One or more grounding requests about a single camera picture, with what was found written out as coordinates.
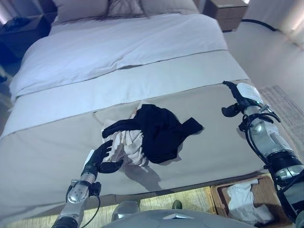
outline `rug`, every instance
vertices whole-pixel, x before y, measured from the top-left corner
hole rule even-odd
[[[295,145],[299,158],[304,161],[303,111],[278,85],[258,89],[266,104],[281,118],[282,126]]]

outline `wooden basket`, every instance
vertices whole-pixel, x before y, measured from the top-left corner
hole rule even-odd
[[[230,202],[230,197],[227,194],[227,188],[231,185],[247,182],[254,179],[258,179],[258,184],[253,184],[251,187],[251,191],[254,195],[254,206],[259,207],[262,204],[266,204],[269,211],[275,218],[274,221],[258,227],[278,228],[291,224],[292,222],[285,215],[281,204],[278,201],[278,198],[275,193],[274,183],[272,179],[268,176],[258,176],[255,178],[242,180],[234,183],[212,186],[211,195],[213,197],[218,215],[228,218],[228,204]]]

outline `nightstand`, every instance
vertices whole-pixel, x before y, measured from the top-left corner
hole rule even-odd
[[[248,4],[242,0],[207,0],[203,14],[215,18],[223,31],[238,28]]]
[[[17,30],[0,31],[0,63],[18,61],[33,43],[49,34],[50,24],[42,15],[28,18],[31,22]]]

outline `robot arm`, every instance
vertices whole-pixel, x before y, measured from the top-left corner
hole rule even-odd
[[[245,83],[236,85],[226,81],[223,84],[231,89],[237,103],[222,108],[222,113],[226,117],[233,117],[239,112],[243,114],[239,129],[245,132],[250,147],[269,170],[284,212],[297,227],[303,227],[304,166],[273,125],[273,119],[281,122],[280,119],[269,106],[263,105],[257,89],[253,86]]]
[[[116,172],[123,164],[122,160],[119,162],[103,162],[103,159],[108,156],[107,152],[111,150],[112,143],[112,140],[107,141],[98,149],[89,153],[81,177],[79,180],[71,182],[66,194],[66,205],[52,228],[78,228],[82,222],[85,205],[90,196],[96,196],[98,199],[98,208],[95,213],[97,214],[100,207],[99,194],[101,190],[101,184],[99,182],[95,183],[98,173]]]

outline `crumpled fabric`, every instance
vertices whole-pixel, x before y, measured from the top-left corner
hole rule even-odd
[[[142,104],[147,104],[147,102],[141,102],[132,113],[130,119],[134,118],[136,111],[141,108]],[[115,122],[116,121],[106,120],[101,133],[105,128],[114,124]],[[105,139],[102,137],[102,140],[103,143],[113,140],[112,149],[109,152],[109,156],[104,158],[103,162],[117,162],[123,159],[123,166],[145,166],[149,162],[143,153],[143,133],[140,130],[115,132]]]
[[[168,109],[143,104],[133,119],[117,121],[105,128],[102,136],[107,138],[119,131],[133,130],[141,130],[143,133],[144,155],[150,162],[159,164],[175,159],[178,147],[188,136],[203,130],[203,126],[193,118],[181,124]]]
[[[250,225],[256,223],[266,224],[272,221],[274,217],[265,204],[258,208],[254,207],[254,195],[251,191],[252,184],[258,184],[258,180],[254,179],[227,188],[227,193],[231,197],[228,204],[229,213],[232,218]]]

